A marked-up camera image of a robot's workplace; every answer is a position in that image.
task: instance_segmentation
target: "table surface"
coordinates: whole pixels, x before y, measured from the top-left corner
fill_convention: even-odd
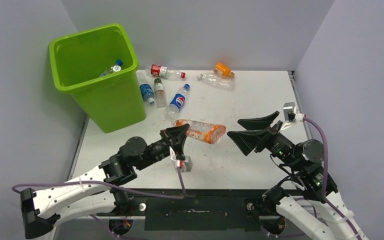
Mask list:
[[[145,74],[149,83],[155,77]],[[176,91],[188,83],[190,96],[180,111],[179,118],[213,124],[222,124],[227,131],[244,130],[238,119],[260,118],[279,111],[274,121],[284,121],[282,107],[287,102],[297,102],[287,71],[235,71],[234,91],[224,91],[197,81],[196,75],[208,71],[185,70],[185,81],[162,80],[167,102]],[[151,144],[160,138],[160,130],[171,127],[164,121],[164,108],[150,106],[146,102],[146,119],[123,129],[103,133],[90,119],[74,165],[73,178],[89,171],[110,156],[134,136]],[[293,143],[307,140],[302,122],[282,132]],[[216,144],[203,143],[188,137],[184,153],[193,162],[191,172],[182,174],[187,189],[269,189],[286,174],[270,160],[270,152],[250,153],[244,156],[227,136]],[[137,189],[179,189],[178,176],[170,158],[165,158],[141,171],[137,178],[124,187]],[[285,189],[294,189],[286,182]]]

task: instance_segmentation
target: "water bottle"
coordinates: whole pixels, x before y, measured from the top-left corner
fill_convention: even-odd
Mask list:
[[[115,61],[114,66],[110,66],[107,69],[105,69],[101,74],[100,77],[106,76],[108,74],[116,73],[122,70],[123,62],[120,59],[117,59]]]
[[[189,97],[189,88],[189,84],[185,84],[183,87],[179,88],[176,95],[174,95],[173,100],[164,110],[165,120],[173,121],[178,118],[180,108],[182,108],[186,99]]]
[[[213,72],[198,73],[196,75],[198,81],[201,81],[207,85],[223,89],[227,91],[233,91],[235,88],[235,80],[231,77],[220,76]]]
[[[168,68],[166,66],[160,66],[157,64],[152,64],[151,66],[147,66],[145,71],[152,76],[165,78],[169,80],[184,80],[186,73],[181,72],[179,70]]]
[[[155,102],[157,108],[167,107],[166,92],[164,91],[164,85],[161,79],[156,78],[154,80],[153,90],[155,91]]]
[[[142,94],[143,100],[148,101],[150,105],[153,105],[155,101],[154,92],[152,91],[151,85],[148,83],[147,79],[142,73],[137,72],[136,76],[137,82],[139,83],[140,94]]]

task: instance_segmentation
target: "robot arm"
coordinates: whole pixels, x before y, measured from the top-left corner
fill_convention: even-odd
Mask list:
[[[190,170],[183,146],[189,124],[170,127],[160,132],[161,140],[147,145],[141,137],[130,138],[117,154],[92,170],[43,190],[21,191],[21,213],[26,239],[38,238],[68,220],[96,213],[124,212],[129,198],[123,190],[112,190],[108,184],[124,185],[142,170],[171,155],[178,168]]]
[[[278,121],[274,126],[271,126],[274,119],[279,115],[279,112],[276,111],[267,117],[239,119],[238,123],[246,130],[229,131],[227,135],[246,156],[253,150],[260,153],[264,149],[268,149],[271,156],[279,158],[283,163],[279,164],[278,167],[288,173],[298,191],[321,214],[330,230],[328,231],[326,225],[319,222],[315,217],[297,207],[296,203],[293,203],[293,199],[290,199],[287,194],[279,198],[279,194],[272,195],[273,191],[269,190],[265,193],[265,198],[269,196],[270,198],[277,198],[275,201],[265,200],[264,207],[275,206],[275,211],[272,212],[277,212],[290,219],[311,239],[367,239],[352,218],[353,213],[345,207],[337,185],[329,174],[327,174],[325,183],[326,191],[322,191],[324,178],[323,144],[318,140],[310,139],[295,145],[280,133],[296,122],[302,122],[305,119],[305,114],[299,113],[294,103],[286,103],[283,110],[286,123]],[[289,173],[284,167],[290,168],[291,172]]]
[[[316,211],[321,215],[323,220],[327,223],[330,230],[338,240],[354,240],[357,236],[360,236],[363,240],[368,240],[364,235],[361,228],[357,225],[353,216],[354,213],[347,209],[342,201],[340,192],[331,192],[326,196],[327,199],[334,204],[345,217],[340,216],[329,204],[322,203],[321,201],[309,200],[308,202],[313,205]],[[357,230],[358,234],[355,234],[346,220],[351,221],[352,225]]]
[[[292,197],[284,197],[276,212],[295,224],[313,240],[336,240],[331,229],[300,206]]]

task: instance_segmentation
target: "plastic bottle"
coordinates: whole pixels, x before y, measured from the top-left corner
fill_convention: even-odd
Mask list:
[[[196,75],[198,81],[201,81],[207,85],[216,87],[218,89],[223,89],[227,91],[233,91],[235,88],[235,80],[230,77],[220,76],[213,72],[198,73]]]
[[[173,100],[164,110],[165,120],[173,121],[178,118],[180,108],[182,108],[186,99],[189,97],[189,88],[189,84],[185,84],[183,87],[179,88],[176,95],[174,95]]]
[[[166,92],[164,91],[164,85],[161,79],[156,78],[153,84],[153,90],[155,91],[155,102],[157,108],[167,107]]]
[[[226,133],[226,126],[220,124],[211,124],[202,121],[193,121],[188,119],[177,119],[172,123],[173,127],[179,127],[189,124],[189,129],[186,132],[188,137],[198,139],[204,143],[215,144]]]
[[[151,85],[148,83],[145,76],[137,72],[137,81],[139,82],[139,88],[140,88],[140,94],[142,94],[142,98],[145,101],[148,101],[150,105],[153,105],[155,103],[154,101],[154,92],[152,91]]]
[[[170,80],[184,80],[186,73],[181,72],[179,70],[168,68],[166,66],[160,66],[156,64],[152,64],[151,66],[147,66],[145,71],[152,76],[170,79]]]
[[[235,77],[235,74],[231,71],[231,69],[221,62],[218,62],[215,65],[213,71],[215,74],[223,76],[223,77],[229,77],[229,78]]]
[[[114,66],[110,66],[107,69],[105,69],[101,74],[100,77],[106,76],[108,74],[116,73],[122,70],[123,62],[120,59],[117,59],[115,61]]]

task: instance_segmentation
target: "blue bottle label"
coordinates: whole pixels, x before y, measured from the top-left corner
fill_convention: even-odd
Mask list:
[[[142,94],[142,98],[144,98],[145,95],[147,94],[154,94],[154,92],[152,91],[151,85],[149,84],[142,84],[139,86],[139,88],[140,88],[140,93]]]
[[[177,93],[176,95],[174,95],[174,98],[170,103],[174,104],[178,109],[180,109],[183,106],[183,103],[185,103],[185,96],[180,93]]]

